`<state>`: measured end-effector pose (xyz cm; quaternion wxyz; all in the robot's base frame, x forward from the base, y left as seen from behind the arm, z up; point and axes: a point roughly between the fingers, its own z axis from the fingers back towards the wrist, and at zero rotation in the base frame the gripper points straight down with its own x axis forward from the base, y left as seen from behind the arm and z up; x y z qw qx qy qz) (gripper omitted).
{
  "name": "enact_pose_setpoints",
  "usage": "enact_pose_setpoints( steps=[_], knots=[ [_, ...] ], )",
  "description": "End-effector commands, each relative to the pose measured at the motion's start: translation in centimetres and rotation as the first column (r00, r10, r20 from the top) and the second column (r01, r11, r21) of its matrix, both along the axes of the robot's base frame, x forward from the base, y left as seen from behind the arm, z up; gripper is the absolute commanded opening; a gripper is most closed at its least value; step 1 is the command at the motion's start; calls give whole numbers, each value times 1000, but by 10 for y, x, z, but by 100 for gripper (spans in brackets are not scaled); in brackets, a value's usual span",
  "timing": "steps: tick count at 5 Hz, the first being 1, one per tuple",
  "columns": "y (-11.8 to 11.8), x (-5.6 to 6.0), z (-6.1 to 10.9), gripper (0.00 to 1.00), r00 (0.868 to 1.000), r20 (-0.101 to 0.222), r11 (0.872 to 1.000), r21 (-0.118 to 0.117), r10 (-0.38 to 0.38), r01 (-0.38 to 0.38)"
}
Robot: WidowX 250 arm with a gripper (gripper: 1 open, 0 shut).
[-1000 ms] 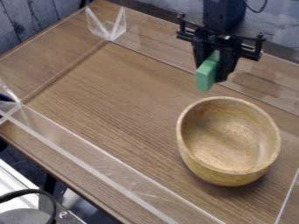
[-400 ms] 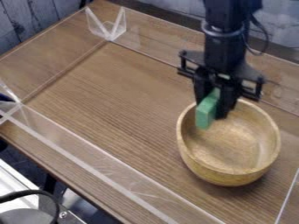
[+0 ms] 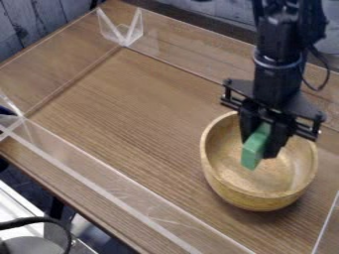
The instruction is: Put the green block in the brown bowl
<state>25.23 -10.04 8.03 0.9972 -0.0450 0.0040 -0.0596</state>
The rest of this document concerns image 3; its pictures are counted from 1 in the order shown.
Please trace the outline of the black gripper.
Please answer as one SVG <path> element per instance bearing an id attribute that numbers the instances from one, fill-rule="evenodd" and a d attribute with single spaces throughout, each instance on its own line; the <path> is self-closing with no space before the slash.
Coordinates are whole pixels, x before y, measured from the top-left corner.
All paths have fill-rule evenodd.
<path id="1" fill-rule="evenodd" d="M 316 141 L 325 112 L 301 91 L 305 60 L 290 62 L 254 55 L 254 79 L 225 80 L 222 103 L 239 112 L 243 142 L 262 123 L 270 125 L 263 157 L 274 159 L 294 135 Z"/>

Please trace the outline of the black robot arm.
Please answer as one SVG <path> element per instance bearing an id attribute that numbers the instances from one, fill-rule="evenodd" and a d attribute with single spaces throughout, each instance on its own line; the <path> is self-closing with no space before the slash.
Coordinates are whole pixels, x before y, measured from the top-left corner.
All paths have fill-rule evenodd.
<path id="1" fill-rule="evenodd" d="M 326 114 L 302 87 L 309 55 L 326 38 L 322 0 L 253 0 L 254 79 L 225 81 L 222 103 L 239 112 L 243 157 L 273 159 L 293 136 L 314 141 Z"/>

